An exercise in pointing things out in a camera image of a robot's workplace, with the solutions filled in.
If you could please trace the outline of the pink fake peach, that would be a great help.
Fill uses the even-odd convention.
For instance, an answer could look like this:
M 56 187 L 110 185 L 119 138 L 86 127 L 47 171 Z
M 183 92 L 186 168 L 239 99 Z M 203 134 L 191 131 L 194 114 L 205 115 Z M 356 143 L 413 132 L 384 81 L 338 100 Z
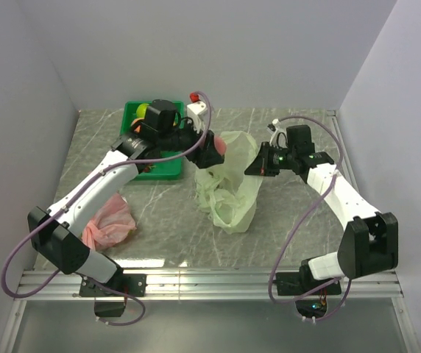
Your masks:
M 227 150 L 227 145 L 226 143 L 223 141 L 223 139 L 219 136 L 215 136 L 214 137 L 214 146 L 216 151 L 221 155 L 224 156 L 225 152 Z

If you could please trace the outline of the light green plastic bag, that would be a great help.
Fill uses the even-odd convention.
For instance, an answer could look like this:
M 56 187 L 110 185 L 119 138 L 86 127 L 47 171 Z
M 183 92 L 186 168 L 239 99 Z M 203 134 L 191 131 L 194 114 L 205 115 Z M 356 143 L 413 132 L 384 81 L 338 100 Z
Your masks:
M 244 173 L 259 151 L 250 134 L 230 131 L 221 138 L 227 146 L 224 163 L 195 171 L 195 199 L 213 225 L 231 235 L 249 229 L 263 178 Z

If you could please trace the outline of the orange fake peach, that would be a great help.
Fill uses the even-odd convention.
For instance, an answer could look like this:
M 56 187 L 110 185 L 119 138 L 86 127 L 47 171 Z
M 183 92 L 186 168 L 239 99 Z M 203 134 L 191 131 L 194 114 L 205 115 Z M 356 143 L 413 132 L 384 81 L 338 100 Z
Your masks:
M 136 118 L 131 124 L 131 129 L 133 130 L 140 129 L 140 126 L 142 125 L 143 121 L 144 121 L 144 118 Z

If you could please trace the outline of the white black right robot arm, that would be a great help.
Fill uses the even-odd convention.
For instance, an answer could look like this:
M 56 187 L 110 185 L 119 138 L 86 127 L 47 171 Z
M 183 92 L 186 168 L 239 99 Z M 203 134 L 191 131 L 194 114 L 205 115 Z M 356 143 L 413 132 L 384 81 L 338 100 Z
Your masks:
M 322 196 L 344 230 L 336 252 L 302 261 L 299 284 L 303 291 L 316 293 L 329 279 L 357 279 L 397 267 L 397 218 L 367 202 L 329 154 L 316 152 L 313 143 L 280 148 L 263 142 L 245 173 L 276 177 L 282 170 L 294 172 Z

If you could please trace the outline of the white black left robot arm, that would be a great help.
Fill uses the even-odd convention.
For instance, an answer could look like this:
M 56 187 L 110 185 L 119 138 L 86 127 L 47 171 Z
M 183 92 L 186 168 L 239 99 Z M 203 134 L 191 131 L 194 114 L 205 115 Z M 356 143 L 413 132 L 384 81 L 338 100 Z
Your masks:
M 196 132 L 191 126 L 171 129 L 165 135 L 147 137 L 144 133 L 143 127 L 133 124 L 67 196 L 48 210 L 36 207 L 28 215 L 33 249 L 64 274 L 76 273 L 96 281 L 108 296 L 121 291 L 122 269 L 79 239 L 88 222 L 120 188 L 149 165 L 159 163 L 162 151 L 179 152 L 196 167 L 209 168 L 224 162 L 227 149 L 212 131 Z

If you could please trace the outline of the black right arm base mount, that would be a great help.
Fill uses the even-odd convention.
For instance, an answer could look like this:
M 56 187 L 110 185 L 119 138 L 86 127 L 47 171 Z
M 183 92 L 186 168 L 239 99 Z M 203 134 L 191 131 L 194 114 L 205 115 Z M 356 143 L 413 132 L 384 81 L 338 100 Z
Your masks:
M 339 281 L 332 279 L 316 280 L 309 270 L 296 272 L 277 272 L 272 280 L 278 296 L 301 296 L 312 290 L 314 299 L 301 299 L 295 302 L 295 308 L 301 319 L 316 321 L 328 313 L 328 297 L 342 294 Z

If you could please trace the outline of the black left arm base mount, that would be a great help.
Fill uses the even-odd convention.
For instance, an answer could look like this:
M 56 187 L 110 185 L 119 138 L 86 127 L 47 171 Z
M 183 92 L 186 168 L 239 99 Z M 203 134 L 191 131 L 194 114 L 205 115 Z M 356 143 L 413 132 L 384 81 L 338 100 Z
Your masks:
M 79 287 L 79 297 L 94 300 L 93 310 L 99 320 L 120 318 L 129 302 L 135 302 L 141 308 L 140 319 L 146 312 L 140 300 L 145 296 L 146 280 L 146 274 L 122 274 L 119 279 L 106 285 L 86 277 Z

